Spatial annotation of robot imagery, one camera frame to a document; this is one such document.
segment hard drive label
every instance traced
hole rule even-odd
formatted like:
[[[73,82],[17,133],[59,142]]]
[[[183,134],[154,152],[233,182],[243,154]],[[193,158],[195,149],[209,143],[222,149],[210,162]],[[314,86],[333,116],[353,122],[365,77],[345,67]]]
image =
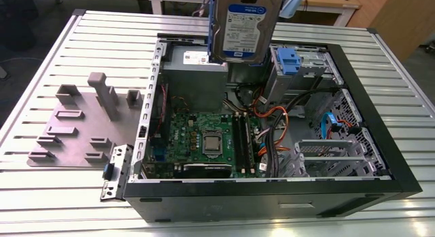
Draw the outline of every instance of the hard drive label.
[[[230,5],[223,47],[227,56],[246,58],[254,55],[261,37],[258,25],[265,20],[266,11],[260,6]]]

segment slotted metal surface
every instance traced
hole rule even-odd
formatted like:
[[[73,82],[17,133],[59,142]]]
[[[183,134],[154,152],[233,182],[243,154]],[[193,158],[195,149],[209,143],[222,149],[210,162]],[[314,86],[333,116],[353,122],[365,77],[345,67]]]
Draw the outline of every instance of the slotted metal surface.
[[[87,75],[107,74],[118,93],[146,90],[158,33],[207,34],[209,21],[191,17],[89,11],[74,16],[0,131],[0,233],[149,236],[434,236],[434,110],[382,40],[366,29],[280,24],[274,39],[341,44],[424,192],[382,203],[344,219],[292,219],[149,224],[126,202],[101,203],[102,172],[31,168],[27,152],[42,134],[55,92]]]

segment cpu socket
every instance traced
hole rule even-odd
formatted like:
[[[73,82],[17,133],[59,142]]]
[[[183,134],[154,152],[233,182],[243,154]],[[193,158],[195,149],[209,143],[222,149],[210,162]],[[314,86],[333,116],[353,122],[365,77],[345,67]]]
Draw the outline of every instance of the cpu socket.
[[[223,135],[218,132],[203,133],[203,154],[217,158],[223,154]]]

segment black case frame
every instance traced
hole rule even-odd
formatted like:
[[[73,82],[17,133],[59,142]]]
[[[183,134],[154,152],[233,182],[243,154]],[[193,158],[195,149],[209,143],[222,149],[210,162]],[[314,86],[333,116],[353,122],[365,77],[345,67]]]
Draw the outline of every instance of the black case frame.
[[[422,192],[342,47],[282,43],[328,48],[393,180],[127,183],[125,199],[147,221],[344,217],[386,200],[404,199]]]

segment ram slot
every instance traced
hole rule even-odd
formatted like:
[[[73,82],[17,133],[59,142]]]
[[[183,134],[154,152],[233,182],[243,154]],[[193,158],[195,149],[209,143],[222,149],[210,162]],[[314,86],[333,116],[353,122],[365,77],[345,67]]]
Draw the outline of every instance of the ram slot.
[[[248,157],[245,150],[246,148],[246,137],[243,134],[246,134],[246,127],[243,126],[243,123],[241,122],[242,117],[239,115],[233,116],[233,140],[234,140],[234,150],[237,154],[237,170],[241,172],[242,169],[246,168],[248,165]]]
[[[243,127],[243,140],[246,142],[245,151],[246,151],[246,169],[254,167],[254,151],[253,151],[253,144],[252,144],[252,125],[250,125],[250,118],[248,113],[243,114],[241,117],[242,127]]]

